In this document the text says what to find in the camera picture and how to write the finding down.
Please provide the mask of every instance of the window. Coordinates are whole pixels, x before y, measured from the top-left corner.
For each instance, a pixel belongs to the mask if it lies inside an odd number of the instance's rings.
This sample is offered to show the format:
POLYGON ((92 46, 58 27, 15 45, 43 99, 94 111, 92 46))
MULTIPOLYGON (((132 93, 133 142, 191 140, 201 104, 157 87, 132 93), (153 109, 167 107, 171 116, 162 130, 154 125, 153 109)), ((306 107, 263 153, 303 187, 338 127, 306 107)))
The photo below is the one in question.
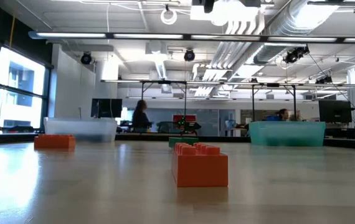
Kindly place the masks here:
POLYGON ((42 99, 0 89, 0 127, 31 125, 40 128, 42 99))
POLYGON ((9 49, 0 51, 0 84, 43 94, 45 67, 9 49))

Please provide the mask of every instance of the orange lego brick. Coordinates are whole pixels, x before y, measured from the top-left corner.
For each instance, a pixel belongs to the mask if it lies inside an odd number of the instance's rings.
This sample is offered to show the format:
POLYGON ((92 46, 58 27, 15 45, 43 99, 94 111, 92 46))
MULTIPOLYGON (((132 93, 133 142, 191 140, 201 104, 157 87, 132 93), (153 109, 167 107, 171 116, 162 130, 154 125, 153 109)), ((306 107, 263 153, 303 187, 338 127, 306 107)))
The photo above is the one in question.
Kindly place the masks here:
POLYGON ((41 134, 34 139, 35 150, 74 151, 75 145, 72 135, 41 134))
POLYGON ((226 187, 229 184, 228 157, 219 147, 179 145, 173 152, 172 173, 178 187, 226 187))

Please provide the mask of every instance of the monitor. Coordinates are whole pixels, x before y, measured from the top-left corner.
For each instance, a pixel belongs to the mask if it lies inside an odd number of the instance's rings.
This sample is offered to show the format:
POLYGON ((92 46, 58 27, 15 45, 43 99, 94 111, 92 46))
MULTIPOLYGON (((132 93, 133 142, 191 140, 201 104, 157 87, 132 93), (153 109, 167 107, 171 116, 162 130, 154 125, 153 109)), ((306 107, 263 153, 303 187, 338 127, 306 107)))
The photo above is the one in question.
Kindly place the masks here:
POLYGON ((320 121, 328 123, 352 122, 351 102, 341 100, 319 101, 320 121))
POLYGON ((93 99, 91 117, 120 118, 122 99, 93 99))

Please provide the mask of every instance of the woman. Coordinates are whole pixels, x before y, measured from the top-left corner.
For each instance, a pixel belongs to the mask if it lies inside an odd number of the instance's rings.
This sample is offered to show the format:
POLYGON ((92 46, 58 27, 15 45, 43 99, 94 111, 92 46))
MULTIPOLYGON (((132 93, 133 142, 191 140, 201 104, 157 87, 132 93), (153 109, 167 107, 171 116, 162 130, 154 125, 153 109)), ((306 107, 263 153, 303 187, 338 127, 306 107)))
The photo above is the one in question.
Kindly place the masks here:
POLYGON ((280 121, 287 121, 290 118, 287 109, 281 109, 278 111, 278 118, 280 121))
POLYGON ((144 112, 145 109, 147 109, 147 103, 144 100, 139 100, 132 117, 132 127, 135 132, 146 132, 151 125, 144 112))

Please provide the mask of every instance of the plastic bin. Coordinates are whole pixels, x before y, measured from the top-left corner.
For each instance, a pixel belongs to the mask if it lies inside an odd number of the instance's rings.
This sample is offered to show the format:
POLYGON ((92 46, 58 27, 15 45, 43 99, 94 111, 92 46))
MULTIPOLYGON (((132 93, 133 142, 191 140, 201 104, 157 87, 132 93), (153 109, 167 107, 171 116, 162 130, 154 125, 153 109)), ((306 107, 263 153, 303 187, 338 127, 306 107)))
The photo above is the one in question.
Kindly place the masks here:
POLYGON ((46 134, 71 134, 76 140, 111 142, 115 140, 116 121, 110 118, 44 118, 46 134))
POLYGON ((257 121, 250 127, 251 143, 258 146, 323 146, 324 122, 257 121))

